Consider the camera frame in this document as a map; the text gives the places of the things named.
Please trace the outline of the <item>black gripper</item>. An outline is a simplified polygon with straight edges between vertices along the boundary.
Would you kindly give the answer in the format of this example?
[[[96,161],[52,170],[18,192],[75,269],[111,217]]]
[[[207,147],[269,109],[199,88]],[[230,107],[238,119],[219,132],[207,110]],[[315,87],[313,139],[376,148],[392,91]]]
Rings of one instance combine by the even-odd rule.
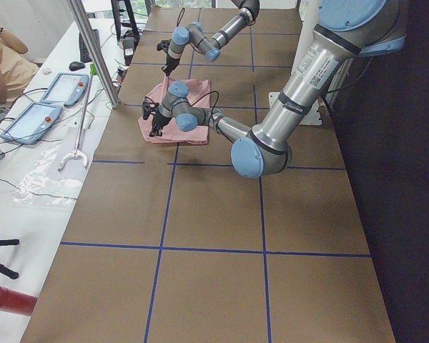
[[[171,50],[166,52],[166,62],[161,70],[165,73],[166,76],[170,76],[171,73],[179,66],[181,54],[176,54]]]
[[[157,113],[153,116],[152,128],[149,136],[161,136],[163,128],[165,128],[170,121],[171,117],[164,116],[158,108]]]

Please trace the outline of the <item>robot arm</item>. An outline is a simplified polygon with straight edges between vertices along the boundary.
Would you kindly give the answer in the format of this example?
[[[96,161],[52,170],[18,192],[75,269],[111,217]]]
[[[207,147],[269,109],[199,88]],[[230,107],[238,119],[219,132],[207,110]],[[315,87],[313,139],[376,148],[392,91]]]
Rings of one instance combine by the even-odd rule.
[[[157,51],[166,54],[165,65],[162,71],[166,76],[179,66],[186,46],[191,46],[196,52],[203,55],[209,62],[216,61],[221,49],[238,35],[244,28],[252,26],[260,12],[260,2],[257,0],[232,1],[238,12],[213,35],[207,36],[203,25],[193,21],[186,26],[177,26],[172,37],[162,40],[157,45]]]
[[[351,58],[403,48],[408,8],[401,0],[319,1],[312,43],[261,123],[249,127],[218,109],[192,106],[188,86],[174,81],[159,103],[143,103],[142,116],[152,123],[150,135],[161,135],[171,121],[183,132],[208,126],[231,141],[232,165],[241,176],[279,173],[292,158],[287,143],[291,133],[327,91],[340,66]]]

